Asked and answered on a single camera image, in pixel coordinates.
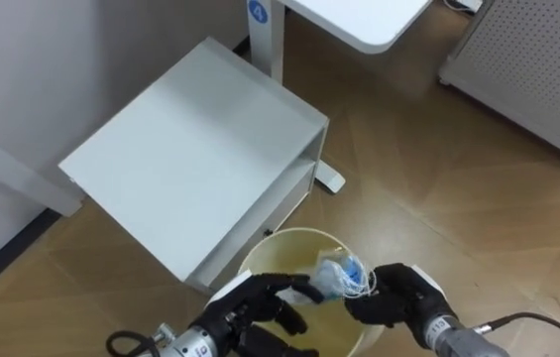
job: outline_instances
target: wire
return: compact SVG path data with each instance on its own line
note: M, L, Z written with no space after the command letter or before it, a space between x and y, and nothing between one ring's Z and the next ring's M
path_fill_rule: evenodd
M542 314L534 313L534 312L514 313L514 314L511 314L511 315L508 315L508 316L505 316L505 317L498 318L498 319L493 320L491 322L487 322L487 323L483 324L483 326L486 325L486 326L491 328L491 331L495 331L496 329L498 329L500 327L503 327L503 326L509 324L510 322L515 321L515 320L520 319L520 318L536 319L536 320L539 320L539 321L550 323L551 325L560 329L560 322L559 321L557 321L553 318L550 318L548 316L544 316Z
M128 353L121 353L114 347L114 341L120 338L137 341L139 345ZM110 356L113 357L137 357L145 351L149 351L152 357L161 357L161 353L157 348L157 343L154 341L154 338L144 336L134 331L121 330L112 333L108 339L105 340L105 349Z

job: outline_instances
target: desk leg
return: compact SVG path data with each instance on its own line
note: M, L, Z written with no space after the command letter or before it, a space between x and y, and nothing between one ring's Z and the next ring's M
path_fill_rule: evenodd
M248 0L251 62L281 83L283 75L283 23L285 8L277 0ZM337 193L346 180L323 161L319 161L317 180Z

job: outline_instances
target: white desk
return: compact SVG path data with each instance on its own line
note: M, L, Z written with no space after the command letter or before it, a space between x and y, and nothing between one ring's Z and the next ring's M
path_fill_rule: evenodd
M252 63L281 82L284 6L365 54L386 51L430 0L248 0ZM337 192L345 180L320 162L317 179Z

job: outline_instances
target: white bin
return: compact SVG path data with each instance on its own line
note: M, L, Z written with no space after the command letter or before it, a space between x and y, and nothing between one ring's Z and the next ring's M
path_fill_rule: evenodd
M279 231L260 242L245 258L240 273L251 270L260 273L298 273L314 266L319 251L348 247L330 234L309 228ZM382 326L357 322L348 313L343 301L321 305L295 306L308 323L308 332L289 336L276 323L262 326L297 348L315 348L324 357L357 355L371 347L383 332Z

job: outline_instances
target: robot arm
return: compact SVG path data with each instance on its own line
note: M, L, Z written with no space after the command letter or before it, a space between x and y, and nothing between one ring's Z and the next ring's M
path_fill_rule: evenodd
M535 318L560 328L559 322L530 312L467 328L437 285L432 285L433 281L422 271L392 264L376 268L375 277L375 294L346 299L350 314L363 323L387 327L404 322L416 343L438 357L509 357L483 335L516 318ZM277 292L288 288L316 303L324 299L305 275L252 276L247 272L218 292L180 336L175 336L166 325L152 337L119 331L108 338L106 347L114 357L225 357L230 351L242 357L318 357L316 350L291 347L254 324L275 321L291 335L306 331L306 322L299 313L277 297ZM113 341L120 337L135 339L140 345L127 354L119 353Z
M307 330L306 322L277 293L291 288L316 303L324 296L306 275L243 273L218 292L205 310L180 336L162 325L151 338L130 331L113 333L106 342L115 357L224 357L235 351L242 357L317 357L316 350L299 350L254 324L275 321L290 335ZM128 353L117 351L113 342L130 338L140 345Z
M359 321L393 327L404 322L416 343L439 357L508 357L478 331L458 320L445 296L422 272L403 264L375 269L377 293L346 300L346 308Z

